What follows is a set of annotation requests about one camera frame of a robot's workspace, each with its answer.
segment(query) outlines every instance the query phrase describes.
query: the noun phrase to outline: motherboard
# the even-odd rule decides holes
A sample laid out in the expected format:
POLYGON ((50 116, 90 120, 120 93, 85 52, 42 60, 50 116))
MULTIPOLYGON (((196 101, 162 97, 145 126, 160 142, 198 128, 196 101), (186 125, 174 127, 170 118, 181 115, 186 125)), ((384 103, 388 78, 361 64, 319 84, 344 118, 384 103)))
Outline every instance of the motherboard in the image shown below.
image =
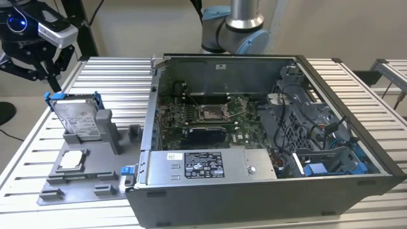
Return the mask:
POLYGON ((242 95, 164 98, 160 105, 162 150, 268 148, 256 103, 242 95))

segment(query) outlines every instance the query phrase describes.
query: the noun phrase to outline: blue latch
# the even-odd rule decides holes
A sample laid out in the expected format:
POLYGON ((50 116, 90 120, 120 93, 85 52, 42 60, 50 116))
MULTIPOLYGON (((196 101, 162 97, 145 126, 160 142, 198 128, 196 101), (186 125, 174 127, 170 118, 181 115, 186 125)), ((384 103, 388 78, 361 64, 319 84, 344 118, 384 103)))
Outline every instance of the blue latch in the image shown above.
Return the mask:
POLYGON ((124 166, 121 167, 120 171, 121 176, 130 176, 134 174, 134 167, 133 166, 124 166))
POLYGON ((49 103, 49 100, 50 100, 50 93, 49 93, 49 92, 45 92, 45 94, 44 94, 44 100, 45 100, 45 103, 46 103, 48 106, 49 106, 50 111, 53 112, 53 108, 52 108, 50 103, 49 103))
POLYGON ((50 97, 50 99, 53 100, 64 100, 64 98, 66 97, 66 93, 54 93, 50 97))
POLYGON ((97 91, 94 91, 94 99, 96 99, 96 102, 97 102, 97 105, 98 105, 98 109, 100 110, 104 110, 104 105, 102 105, 102 101, 101 101, 101 95, 97 93, 97 91))
POLYGON ((319 175, 327 173, 327 169, 323 163, 307 164, 304 167, 305 176, 319 175))

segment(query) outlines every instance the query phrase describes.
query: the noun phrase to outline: hard drive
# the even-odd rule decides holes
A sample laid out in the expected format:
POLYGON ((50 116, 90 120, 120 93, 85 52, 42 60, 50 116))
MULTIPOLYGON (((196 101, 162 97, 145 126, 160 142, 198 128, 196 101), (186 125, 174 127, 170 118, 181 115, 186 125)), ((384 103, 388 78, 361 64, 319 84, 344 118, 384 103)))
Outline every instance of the hard drive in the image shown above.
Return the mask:
POLYGON ((45 102, 54 111, 68 134, 76 134, 81 141, 100 140, 96 114, 104 109, 100 94, 45 93, 45 102))

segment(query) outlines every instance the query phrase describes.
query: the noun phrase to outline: black cable on floor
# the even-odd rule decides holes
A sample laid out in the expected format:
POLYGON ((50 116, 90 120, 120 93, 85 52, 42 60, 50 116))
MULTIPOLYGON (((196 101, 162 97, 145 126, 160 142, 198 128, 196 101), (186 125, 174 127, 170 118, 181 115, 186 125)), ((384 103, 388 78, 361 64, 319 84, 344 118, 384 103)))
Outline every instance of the black cable on floor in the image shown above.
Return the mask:
POLYGON ((17 138, 17 137, 14 137, 14 136, 9 135, 8 133, 5 133, 5 131, 4 131, 4 130, 1 130, 1 129, 0 129, 0 132, 1 132, 1 133, 4 133, 4 135, 5 135, 5 136, 8 136, 8 137, 10 137, 10 138, 13 138, 13 139, 16 139, 16 140, 18 140, 18 141, 24 142, 24 139, 17 138))

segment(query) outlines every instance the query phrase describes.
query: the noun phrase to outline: white wall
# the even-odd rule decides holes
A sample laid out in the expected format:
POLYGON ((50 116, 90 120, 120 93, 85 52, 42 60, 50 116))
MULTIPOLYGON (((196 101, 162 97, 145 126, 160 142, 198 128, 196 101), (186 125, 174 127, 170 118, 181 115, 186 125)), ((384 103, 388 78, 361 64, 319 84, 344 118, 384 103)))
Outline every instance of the white wall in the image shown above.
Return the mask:
POLYGON ((407 58, 405 0, 289 0, 272 53, 339 57, 352 69, 407 58))
MULTIPOLYGON (((202 8, 229 5, 230 0, 202 0, 202 8)), ((84 1, 90 15, 98 0, 84 1)), ((276 0, 261 0, 260 9, 269 27, 276 0)), ((188 0, 105 1, 92 26, 102 56, 150 57, 153 53, 196 53, 201 25, 188 0)))

